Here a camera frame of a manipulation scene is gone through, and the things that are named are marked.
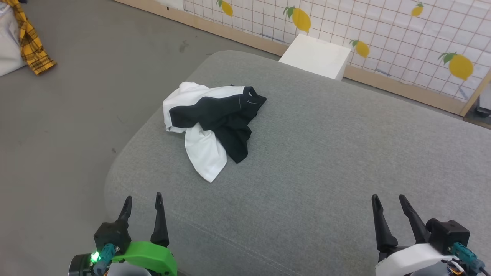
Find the black cable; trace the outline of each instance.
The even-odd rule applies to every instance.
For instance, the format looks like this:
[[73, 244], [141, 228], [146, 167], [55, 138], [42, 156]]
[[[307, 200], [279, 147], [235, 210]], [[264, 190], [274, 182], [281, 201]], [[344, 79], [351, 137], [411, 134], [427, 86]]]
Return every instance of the black cable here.
[[486, 276], [491, 276], [483, 267], [480, 267], [479, 270], [484, 273]]

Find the white sleeve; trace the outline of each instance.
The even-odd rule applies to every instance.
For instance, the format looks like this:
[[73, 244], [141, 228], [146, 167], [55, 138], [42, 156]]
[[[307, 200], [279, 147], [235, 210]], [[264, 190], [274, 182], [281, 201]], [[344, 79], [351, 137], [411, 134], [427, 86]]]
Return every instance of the white sleeve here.
[[227, 153], [215, 133], [197, 123], [187, 129], [184, 145], [194, 169], [211, 183], [227, 163]]

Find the green led light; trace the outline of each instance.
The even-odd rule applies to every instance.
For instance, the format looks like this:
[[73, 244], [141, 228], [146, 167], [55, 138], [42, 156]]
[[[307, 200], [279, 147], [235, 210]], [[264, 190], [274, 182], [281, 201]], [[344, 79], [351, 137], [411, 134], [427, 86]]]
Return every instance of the green led light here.
[[91, 254], [90, 255], [90, 261], [92, 263], [97, 263], [97, 261], [99, 260], [99, 253], [96, 251], [95, 253]]

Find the gray floor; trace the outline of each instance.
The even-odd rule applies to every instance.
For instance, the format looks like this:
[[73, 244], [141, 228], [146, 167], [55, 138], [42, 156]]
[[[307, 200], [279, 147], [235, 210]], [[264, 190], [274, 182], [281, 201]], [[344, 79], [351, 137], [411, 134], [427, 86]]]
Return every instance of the gray floor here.
[[166, 95], [214, 52], [279, 57], [111, 0], [25, 10], [59, 65], [0, 77], [0, 275], [65, 275], [94, 249], [112, 161]]

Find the gray fabric surface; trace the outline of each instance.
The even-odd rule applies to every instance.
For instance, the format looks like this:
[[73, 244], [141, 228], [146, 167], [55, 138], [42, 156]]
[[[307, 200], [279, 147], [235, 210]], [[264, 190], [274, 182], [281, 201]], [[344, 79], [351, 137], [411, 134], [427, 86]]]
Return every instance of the gray fabric surface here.
[[250, 85], [268, 100], [249, 124], [249, 156], [229, 159], [211, 184], [188, 160], [184, 134], [164, 131], [162, 109], [114, 162], [109, 215], [116, 218], [132, 195], [130, 234], [149, 240], [162, 192], [180, 270], [374, 275], [374, 193], [400, 245], [414, 243], [402, 193], [423, 221], [467, 227], [470, 248], [490, 263], [489, 130], [241, 52], [212, 55], [187, 80]]

